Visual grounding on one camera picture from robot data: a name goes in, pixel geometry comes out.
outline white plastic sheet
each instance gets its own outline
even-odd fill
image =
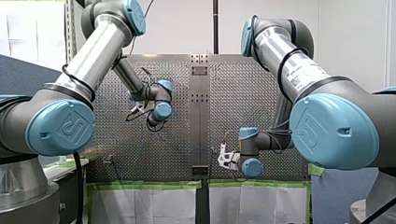
[[[281,182],[212,185],[211,224],[307,223],[309,184],[287,185]]]
[[[91,192],[94,224],[195,224],[195,191],[189,189],[100,189]]]

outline white wall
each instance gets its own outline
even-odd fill
[[[146,11],[149,0],[140,3]],[[136,39],[134,53],[213,52],[212,3],[212,0],[154,1],[147,17],[147,33]],[[254,14],[303,21],[317,39],[318,0],[219,0],[219,53],[240,54],[242,28]]]
[[[0,54],[61,70],[64,3],[0,1]]]
[[[389,1],[320,0],[319,65],[367,91],[386,87]]]
[[[253,15],[302,21],[314,37],[317,58],[318,0],[219,0],[219,53],[241,53],[242,29]]]
[[[140,0],[143,11],[150,0]],[[147,32],[136,39],[135,54],[206,53],[213,49],[212,0],[155,0]]]

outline metal frame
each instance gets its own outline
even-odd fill
[[[69,63],[77,53],[75,0],[65,0],[64,5],[66,61]]]

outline metal bracket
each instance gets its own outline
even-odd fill
[[[192,166],[192,175],[208,175],[209,168],[207,165],[193,165]]]
[[[207,66],[193,66],[191,74],[193,76],[207,76]]]

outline black band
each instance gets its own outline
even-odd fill
[[[14,163],[14,162],[20,162],[20,161],[29,161],[29,160],[32,160],[37,157],[38,156],[34,155],[34,154],[22,154],[19,156],[0,158],[0,165]]]
[[[50,91],[58,91],[58,92],[64,93],[64,94],[71,96],[71,97],[75,98],[76,100],[79,100],[82,103],[86,104],[93,111],[93,106],[87,99],[85,99],[80,94],[76,93],[75,91],[71,91],[71,90],[67,89],[66,87],[46,83],[41,87],[40,90],[50,90]]]
[[[296,42],[296,36],[297,36],[296,24],[294,23],[293,20],[289,20],[289,22],[290,22],[290,27],[291,27],[291,43],[294,44]]]
[[[396,177],[396,168],[395,167],[378,167],[378,171],[380,171],[384,174]]]
[[[97,3],[93,3],[92,4],[92,6],[91,6],[91,8],[90,8],[90,21],[91,21],[91,25],[92,25],[92,27],[93,27],[93,29],[94,29],[94,27],[95,27],[95,16],[94,16],[94,9],[95,9],[95,5],[96,5]]]
[[[332,83],[334,81],[351,81],[351,82],[353,82],[351,79],[349,79],[347,77],[327,77],[325,79],[322,79],[321,81],[315,82],[310,87],[308,87],[308,89],[306,89],[303,93],[301,93],[295,99],[294,103],[299,102],[301,99],[303,99],[305,96],[311,94],[311,92],[313,92],[317,88],[322,87],[322,86],[324,86],[326,84]]]
[[[282,70],[283,70],[283,66],[285,65],[285,63],[288,61],[288,59],[296,53],[304,53],[305,55],[308,55],[308,51],[304,48],[296,48],[293,49],[292,51],[290,51],[289,53],[287,53],[285,55],[285,57],[283,57],[282,61],[279,64],[279,67],[277,68],[277,85],[279,86],[279,90],[280,92],[282,92],[283,96],[285,96],[285,98],[291,102],[289,96],[285,93],[285,90],[283,89],[283,84],[282,84]]]
[[[83,80],[80,80],[78,77],[73,76],[72,74],[70,74],[69,72],[67,72],[67,65],[68,64],[64,64],[64,66],[62,66],[62,72],[67,75],[68,77],[70,77],[72,80],[75,80],[76,82],[78,82],[79,84],[83,85],[85,88],[87,88],[90,92],[91,92],[91,102],[93,102],[95,100],[95,91],[90,87],[90,85],[88,85],[87,83],[85,83]]]
[[[379,92],[374,92],[374,95],[396,95],[396,91],[379,91]]]
[[[125,18],[123,18],[120,14],[117,14],[113,11],[103,11],[99,13],[99,15],[103,15],[103,14],[112,15],[117,17],[117,19],[120,19],[123,23],[125,23],[128,26],[128,28],[131,30],[131,33],[134,35],[134,29],[132,28],[131,23],[125,20]]]

